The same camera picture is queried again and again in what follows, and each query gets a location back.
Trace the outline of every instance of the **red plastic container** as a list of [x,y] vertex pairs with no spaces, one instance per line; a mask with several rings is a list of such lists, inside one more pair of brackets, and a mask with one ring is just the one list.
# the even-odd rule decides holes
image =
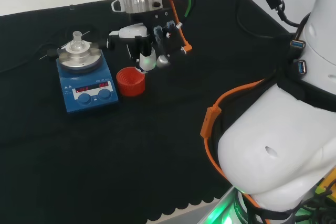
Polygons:
[[135,67],[123,68],[117,73],[120,93],[125,97],[136,97],[145,91],[145,75]]

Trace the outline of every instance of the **usb port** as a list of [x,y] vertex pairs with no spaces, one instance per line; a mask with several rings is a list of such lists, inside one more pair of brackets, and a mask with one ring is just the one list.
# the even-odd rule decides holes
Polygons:
[[301,75],[307,73],[307,65],[306,65],[306,62],[304,60],[299,60],[298,61],[298,68],[299,68],[299,73]]
[[292,40],[290,46],[294,48],[303,49],[306,47],[306,43],[302,40]]

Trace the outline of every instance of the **orange bracket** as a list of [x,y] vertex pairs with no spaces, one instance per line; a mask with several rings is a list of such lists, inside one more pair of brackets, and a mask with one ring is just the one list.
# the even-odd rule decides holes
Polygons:
[[221,114],[221,112],[222,110],[220,109],[220,107],[216,105],[207,109],[201,129],[202,138],[211,137],[212,128],[214,126],[215,120],[219,116],[219,114]]

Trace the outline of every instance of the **table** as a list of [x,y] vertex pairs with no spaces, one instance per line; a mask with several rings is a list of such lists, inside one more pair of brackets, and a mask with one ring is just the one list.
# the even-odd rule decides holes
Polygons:
[[[121,28],[127,17],[112,13],[110,4],[0,17],[0,69],[31,57],[48,39],[63,45],[87,24],[100,31],[87,40]],[[204,151],[206,109],[225,91],[269,75],[287,48],[285,41],[244,34],[234,21],[234,5],[198,0],[183,27],[193,53],[147,74],[145,94],[117,106],[68,115],[56,64],[38,60],[45,50],[1,74],[1,223],[146,223],[188,203],[221,198],[230,183]],[[250,30],[284,32],[251,0],[243,0],[241,11]],[[131,64],[125,46],[104,53],[114,76]],[[230,120],[251,103],[245,99],[231,108]]]

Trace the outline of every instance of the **red digital display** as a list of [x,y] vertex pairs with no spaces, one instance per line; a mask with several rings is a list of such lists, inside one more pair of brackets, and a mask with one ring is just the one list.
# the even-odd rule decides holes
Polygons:
[[97,84],[93,84],[93,85],[90,85],[90,86],[76,88],[75,90],[76,90],[76,93],[80,93],[80,92],[88,91],[88,90],[91,90],[91,89],[107,87],[108,85],[109,85],[108,82],[102,82],[102,83],[97,83]]

